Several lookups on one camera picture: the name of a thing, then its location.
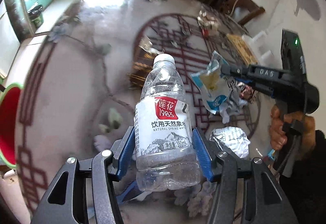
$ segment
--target tabletop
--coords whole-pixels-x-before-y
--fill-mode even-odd
[[[197,22],[202,8],[221,21],[222,34],[203,37]],[[209,115],[189,78],[190,73],[206,68],[214,50],[229,62],[243,63],[226,33],[247,32],[229,17],[195,0],[75,2],[40,48],[20,98],[16,160],[30,212],[35,211],[68,157],[92,158],[100,149],[110,148],[133,125],[141,89],[131,84],[128,74],[135,49],[144,36],[149,37],[154,48],[164,49],[175,58],[193,128],[200,127],[209,135],[214,128],[241,127],[251,141],[250,157],[266,155],[270,150],[267,127],[272,102],[259,95],[224,125],[220,116]],[[127,175],[115,184],[125,223],[206,222],[216,185],[203,178],[200,184],[182,190],[121,198],[135,177],[132,161]],[[90,182],[87,195],[91,216]]]

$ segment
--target bottle label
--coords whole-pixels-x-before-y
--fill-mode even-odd
[[[189,106],[167,96],[147,96],[136,105],[136,157],[192,147]]]

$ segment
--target bottle bottom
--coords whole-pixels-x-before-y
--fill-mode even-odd
[[[137,184],[141,191],[177,190],[200,182],[198,162],[172,163],[147,170],[137,170]]]

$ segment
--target white bottle cap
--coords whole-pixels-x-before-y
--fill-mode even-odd
[[[157,57],[155,57],[154,65],[155,65],[155,63],[160,62],[160,61],[169,61],[175,65],[173,56],[166,54],[166,53],[159,54]]]

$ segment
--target human hand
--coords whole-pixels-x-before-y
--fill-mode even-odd
[[[272,125],[269,129],[271,137],[271,146],[274,150],[280,150],[287,142],[285,132],[282,130],[283,121],[280,119],[280,110],[276,105],[271,110]],[[302,120],[303,113],[295,112],[284,115],[284,122],[291,123],[294,119]],[[304,156],[309,151],[313,150],[316,145],[315,119],[306,116],[304,119],[304,134],[302,136],[300,156]]]

